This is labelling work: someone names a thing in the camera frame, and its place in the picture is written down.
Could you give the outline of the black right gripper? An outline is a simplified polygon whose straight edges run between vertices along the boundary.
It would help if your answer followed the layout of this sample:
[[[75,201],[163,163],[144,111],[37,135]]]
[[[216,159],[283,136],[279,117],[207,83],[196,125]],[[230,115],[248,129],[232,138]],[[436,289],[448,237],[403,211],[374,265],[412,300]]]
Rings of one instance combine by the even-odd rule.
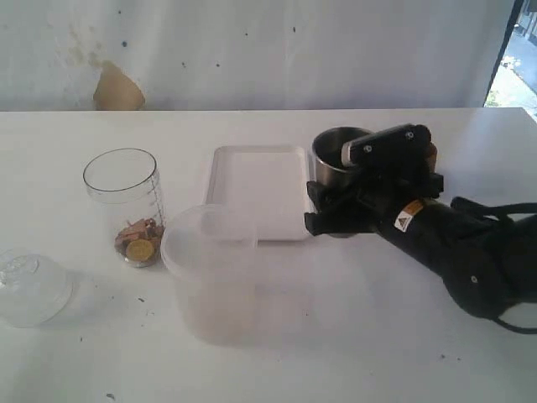
[[[438,198],[445,181],[431,168],[431,145],[430,130],[409,123],[344,143],[341,164],[363,170],[342,188],[306,183],[315,208],[304,214],[306,230],[333,238],[376,233],[386,239],[443,239],[445,206]]]

